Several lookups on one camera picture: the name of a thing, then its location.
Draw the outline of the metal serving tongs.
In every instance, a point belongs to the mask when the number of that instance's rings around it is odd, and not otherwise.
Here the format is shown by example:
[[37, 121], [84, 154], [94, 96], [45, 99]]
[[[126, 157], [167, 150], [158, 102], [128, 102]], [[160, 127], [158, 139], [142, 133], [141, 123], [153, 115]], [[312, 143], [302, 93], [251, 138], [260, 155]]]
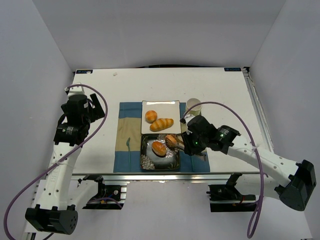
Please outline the metal serving tongs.
[[[167, 134], [164, 137], [165, 140], [165, 144], [169, 147], [169, 148], [176, 148], [178, 150], [181, 150], [185, 153], [185, 145], [184, 142], [182, 140], [180, 140], [177, 136], [172, 135], [172, 134]], [[208, 160], [206, 159], [206, 156], [203, 153], [200, 154], [195, 154], [195, 157], [198, 157], [201, 161], [203, 162], [207, 162]]]

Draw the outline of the round bread roll top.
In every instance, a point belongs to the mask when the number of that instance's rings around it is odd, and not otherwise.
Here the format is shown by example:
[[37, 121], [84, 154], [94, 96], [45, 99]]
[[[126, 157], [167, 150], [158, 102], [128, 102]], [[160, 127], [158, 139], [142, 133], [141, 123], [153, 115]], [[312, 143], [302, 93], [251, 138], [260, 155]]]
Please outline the round bread roll top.
[[159, 141], [154, 141], [151, 148], [157, 156], [164, 157], [167, 154], [166, 146]]

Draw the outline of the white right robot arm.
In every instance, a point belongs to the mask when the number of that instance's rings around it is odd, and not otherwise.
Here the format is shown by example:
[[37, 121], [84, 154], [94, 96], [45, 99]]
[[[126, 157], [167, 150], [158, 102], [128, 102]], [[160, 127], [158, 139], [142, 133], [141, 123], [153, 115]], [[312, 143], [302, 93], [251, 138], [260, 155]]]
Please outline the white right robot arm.
[[314, 165], [308, 160], [296, 162], [264, 148], [253, 146], [236, 129], [222, 125], [216, 128], [201, 115], [181, 118], [186, 125], [182, 133], [184, 152], [198, 155], [207, 148], [240, 159], [276, 181], [275, 192], [286, 206], [304, 211], [316, 187]]

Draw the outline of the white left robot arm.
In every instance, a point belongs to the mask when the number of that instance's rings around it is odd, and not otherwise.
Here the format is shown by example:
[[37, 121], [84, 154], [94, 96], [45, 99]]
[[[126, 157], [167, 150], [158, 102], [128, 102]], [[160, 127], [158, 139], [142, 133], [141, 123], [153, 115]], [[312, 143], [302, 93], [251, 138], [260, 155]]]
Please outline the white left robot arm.
[[61, 109], [45, 185], [35, 206], [27, 208], [25, 219], [39, 232], [70, 235], [78, 222], [77, 210], [99, 192], [98, 183], [85, 182], [69, 196], [73, 169], [83, 144], [90, 139], [91, 123], [105, 120], [106, 113], [94, 93], [73, 93]]

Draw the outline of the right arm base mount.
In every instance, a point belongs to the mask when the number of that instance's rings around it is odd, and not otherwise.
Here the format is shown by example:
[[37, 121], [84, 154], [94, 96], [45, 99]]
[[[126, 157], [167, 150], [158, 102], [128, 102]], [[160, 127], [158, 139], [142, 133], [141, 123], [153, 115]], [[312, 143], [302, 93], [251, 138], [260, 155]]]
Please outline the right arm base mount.
[[236, 189], [241, 173], [233, 173], [224, 184], [211, 184], [209, 191], [211, 213], [253, 212], [257, 206], [254, 194], [243, 195]]

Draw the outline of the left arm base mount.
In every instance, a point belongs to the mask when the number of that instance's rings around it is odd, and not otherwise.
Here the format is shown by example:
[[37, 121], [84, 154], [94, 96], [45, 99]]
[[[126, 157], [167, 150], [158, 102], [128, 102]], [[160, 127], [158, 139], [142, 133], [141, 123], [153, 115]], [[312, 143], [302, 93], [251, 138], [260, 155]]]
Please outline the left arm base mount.
[[78, 187], [83, 182], [94, 181], [97, 183], [97, 193], [89, 199], [84, 210], [121, 210], [124, 203], [121, 203], [122, 186], [106, 185], [102, 175], [89, 174], [79, 178]]

